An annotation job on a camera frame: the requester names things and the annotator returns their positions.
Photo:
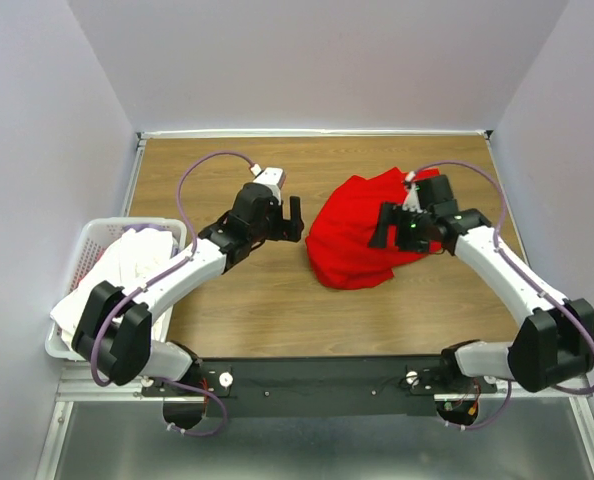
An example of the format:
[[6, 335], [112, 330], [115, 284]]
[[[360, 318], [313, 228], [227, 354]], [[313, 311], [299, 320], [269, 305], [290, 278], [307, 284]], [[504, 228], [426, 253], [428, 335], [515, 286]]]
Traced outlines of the red t shirt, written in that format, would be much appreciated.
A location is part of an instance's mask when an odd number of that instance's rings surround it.
[[381, 205], [405, 200], [405, 176], [396, 167], [368, 179], [353, 175], [334, 190], [305, 239], [310, 266], [320, 284], [337, 290], [373, 288], [392, 279], [394, 268], [426, 257], [398, 250], [392, 229], [386, 248], [369, 246]]

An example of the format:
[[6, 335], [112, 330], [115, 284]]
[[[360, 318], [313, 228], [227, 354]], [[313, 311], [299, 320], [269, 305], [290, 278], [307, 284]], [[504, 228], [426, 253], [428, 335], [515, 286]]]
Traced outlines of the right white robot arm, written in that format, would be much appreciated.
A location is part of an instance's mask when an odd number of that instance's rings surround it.
[[511, 342], [470, 340], [444, 349], [436, 370], [444, 389], [457, 392], [488, 376], [535, 393], [593, 369], [594, 309], [586, 300], [542, 280], [479, 210], [460, 209], [447, 176], [410, 172], [404, 187], [402, 203], [381, 204], [370, 247], [386, 247], [390, 231], [403, 252], [427, 254], [440, 245], [486, 283], [518, 325]]

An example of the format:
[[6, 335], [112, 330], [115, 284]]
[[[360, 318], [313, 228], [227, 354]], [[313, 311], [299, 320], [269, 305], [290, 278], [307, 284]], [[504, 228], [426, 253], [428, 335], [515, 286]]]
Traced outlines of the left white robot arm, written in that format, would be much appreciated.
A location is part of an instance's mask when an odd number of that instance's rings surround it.
[[195, 354], [177, 344], [153, 340], [154, 321], [265, 242], [298, 242], [303, 228], [299, 197], [283, 203], [270, 187], [245, 184], [232, 208], [156, 273], [131, 287], [108, 281], [96, 285], [73, 336], [73, 349], [89, 361], [93, 380], [102, 387], [148, 377], [164, 379], [178, 395], [191, 393], [199, 380]]

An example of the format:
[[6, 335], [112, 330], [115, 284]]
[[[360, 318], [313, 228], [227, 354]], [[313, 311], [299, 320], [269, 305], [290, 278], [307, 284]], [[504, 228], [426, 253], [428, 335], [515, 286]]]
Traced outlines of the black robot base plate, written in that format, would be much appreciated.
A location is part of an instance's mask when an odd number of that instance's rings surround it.
[[161, 398], [167, 420], [195, 426], [201, 419], [338, 417], [403, 414], [430, 416], [444, 398], [466, 414], [479, 393], [496, 387], [447, 372], [438, 355], [284, 358], [206, 358], [190, 381], [217, 396], [204, 400], [155, 382], [142, 390]]

